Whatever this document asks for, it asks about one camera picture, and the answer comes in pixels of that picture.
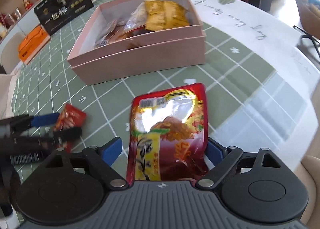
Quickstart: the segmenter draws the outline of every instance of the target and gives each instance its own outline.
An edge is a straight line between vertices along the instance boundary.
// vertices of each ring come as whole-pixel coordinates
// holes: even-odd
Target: barcode
[[[156,105],[163,105],[163,104],[165,104],[165,97],[157,98]]]
[[[140,107],[153,107],[154,105],[154,98],[151,99],[143,99],[140,101],[139,106]]]

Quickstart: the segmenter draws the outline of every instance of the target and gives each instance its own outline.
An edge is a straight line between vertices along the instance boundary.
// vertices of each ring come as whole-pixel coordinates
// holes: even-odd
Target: red food packet
[[[61,131],[71,127],[81,127],[87,114],[78,108],[66,103],[64,109],[60,113],[55,125],[54,131]],[[72,142],[64,142],[62,147],[65,148],[67,152],[71,152]]]
[[[196,83],[140,95],[131,107],[126,179],[193,184],[208,172],[205,89]]]

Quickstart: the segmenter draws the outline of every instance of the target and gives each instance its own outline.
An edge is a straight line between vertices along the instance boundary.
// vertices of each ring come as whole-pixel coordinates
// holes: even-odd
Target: box
[[[87,85],[204,63],[205,34],[189,0],[172,1],[188,10],[190,26],[142,34],[95,48],[94,43],[108,22],[129,15],[143,1],[113,0],[94,11],[68,56],[73,71]],[[132,44],[139,47],[130,49]]]

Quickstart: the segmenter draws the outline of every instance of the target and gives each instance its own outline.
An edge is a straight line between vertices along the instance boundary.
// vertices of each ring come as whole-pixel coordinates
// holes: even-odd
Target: green checkered tablecloth
[[[275,71],[250,49],[206,23],[206,63],[152,72],[87,86],[71,69],[67,57],[95,7],[55,33],[16,82],[12,109],[15,115],[60,112],[65,103],[87,113],[81,140],[73,152],[102,146],[115,136],[123,150],[112,167],[125,177],[129,147],[129,114],[134,97],[183,86],[195,79],[206,87],[209,134],[226,145],[246,149],[246,141],[259,138],[264,147],[277,147],[297,124],[305,102]],[[273,129],[261,121],[263,117]],[[32,128],[29,136],[45,133]],[[38,164],[16,166],[23,182]]]

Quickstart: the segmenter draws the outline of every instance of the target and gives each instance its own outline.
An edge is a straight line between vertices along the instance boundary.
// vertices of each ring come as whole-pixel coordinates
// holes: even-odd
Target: yellow snack package
[[[186,9],[173,1],[145,1],[148,14],[146,30],[167,30],[189,26]]]

